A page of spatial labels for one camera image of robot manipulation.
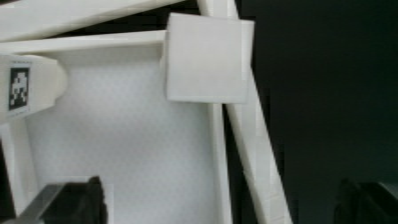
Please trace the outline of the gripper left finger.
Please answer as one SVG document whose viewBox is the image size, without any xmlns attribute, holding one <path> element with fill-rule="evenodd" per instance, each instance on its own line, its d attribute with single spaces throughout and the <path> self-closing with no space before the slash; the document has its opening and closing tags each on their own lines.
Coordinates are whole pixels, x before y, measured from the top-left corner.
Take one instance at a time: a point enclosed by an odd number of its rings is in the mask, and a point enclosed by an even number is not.
<svg viewBox="0 0 398 224">
<path fill-rule="evenodd" d="M 99 177 L 47 184 L 10 224 L 108 224 Z"/>
</svg>

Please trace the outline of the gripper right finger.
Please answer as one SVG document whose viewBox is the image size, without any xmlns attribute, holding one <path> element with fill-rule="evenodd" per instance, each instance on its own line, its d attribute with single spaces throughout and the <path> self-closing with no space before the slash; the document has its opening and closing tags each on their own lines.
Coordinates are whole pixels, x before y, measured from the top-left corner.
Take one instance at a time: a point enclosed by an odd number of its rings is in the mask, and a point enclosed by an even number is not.
<svg viewBox="0 0 398 224">
<path fill-rule="evenodd" d="M 333 224 L 398 224 L 398 182 L 341 181 Z"/>
</svg>

